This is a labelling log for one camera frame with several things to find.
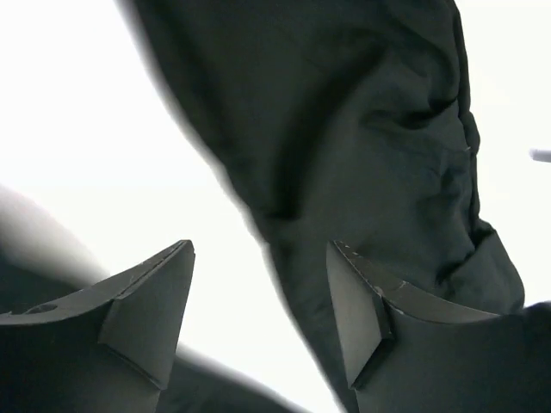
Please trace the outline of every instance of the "dark gray plastic piece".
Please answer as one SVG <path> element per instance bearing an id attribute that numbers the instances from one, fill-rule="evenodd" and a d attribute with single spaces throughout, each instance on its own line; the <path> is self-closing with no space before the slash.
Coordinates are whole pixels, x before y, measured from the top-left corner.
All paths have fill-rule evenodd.
<path id="1" fill-rule="evenodd" d="M 92 287 L 0 315 L 0 411 L 154 413 L 194 260 L 181 241 Z"/>
<path id="2" fill-rule="evenodd" d="M 551 411 L 551 304 L 510 315 L 451 303 L 344 243 L 327 267 L 361 413 Z"/>

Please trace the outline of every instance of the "blurry dark object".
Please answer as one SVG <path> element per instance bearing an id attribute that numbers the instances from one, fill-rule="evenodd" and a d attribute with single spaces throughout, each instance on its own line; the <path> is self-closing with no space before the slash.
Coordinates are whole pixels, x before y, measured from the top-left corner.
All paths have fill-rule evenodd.
<path id="1" fill-rule="evenodd" d="M 544 151 L 541 149 L 533 149 L 530 151 L 532 159 L 538 162 L 550 162 L 551 163 L 551 151 Z"/>
<path id="2" fill-rule="evenodd" d="M 92 287 L 1 315 L 0 411 L 153 413 L 194 261 L 192 243 L 182 241 Z"/>
<path id="3" fill-rule="evenodd" d="M 274 391 L 196 354 L 179 354 L 157 413 L 306 413 Z"/>
<path id="4" fill-rule="evenodd" d="M 457 305 L 343 243 L 327 266 L 361 413 L 551 411 L 551 304 L 503 316 Z"/>

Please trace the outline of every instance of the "white background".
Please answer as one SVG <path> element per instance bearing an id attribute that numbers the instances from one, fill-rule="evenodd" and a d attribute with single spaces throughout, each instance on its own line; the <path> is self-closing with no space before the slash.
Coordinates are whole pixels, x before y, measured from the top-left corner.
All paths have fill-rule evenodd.
<path id="1" fill-rule="evenodd" d="M 527 304 L 551 299 L 551 164 L 528 157 L 530 147 L 551 148 L 551 8 L 544 0 L 458 4 L 483 140 L 482 215 L 523 276 Z M 49 210 L 111 274 L 192 239 L 182 349 L 312 412 L 337 412 L 246 212 L 184 133 L 111 1 L 0 2 L 0 183 Z"/>

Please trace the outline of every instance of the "black plastic part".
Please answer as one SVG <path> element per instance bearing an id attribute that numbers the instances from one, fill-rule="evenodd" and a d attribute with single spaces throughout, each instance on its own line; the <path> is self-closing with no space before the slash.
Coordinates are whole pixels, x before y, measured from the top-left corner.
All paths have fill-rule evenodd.
<path id="1" fill-rule="evenodd" d="M 155 412 L 194 261 L 182 241 L 90 288 L 0 315 L 0 411 Z"/>
<path id="2" fill-rule="evenodd" d="M 457 305 L 344 243 L 329 244 L 327 267 L 362 413 L 551 411 L 549 303 L 504 316 Z"/>

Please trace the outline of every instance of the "wrinkled fabric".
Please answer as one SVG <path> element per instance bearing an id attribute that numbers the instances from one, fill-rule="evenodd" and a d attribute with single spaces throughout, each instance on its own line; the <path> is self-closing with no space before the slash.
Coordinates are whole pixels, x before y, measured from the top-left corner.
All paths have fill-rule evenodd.
<path id="1" fill-rule="evenodd" d="M 466 47 L 452 1 L 132 0 L 159 77 L 269 244 L 346 409 L 325 243 L 484 311 L 523 284 L 479 218 Z"/>

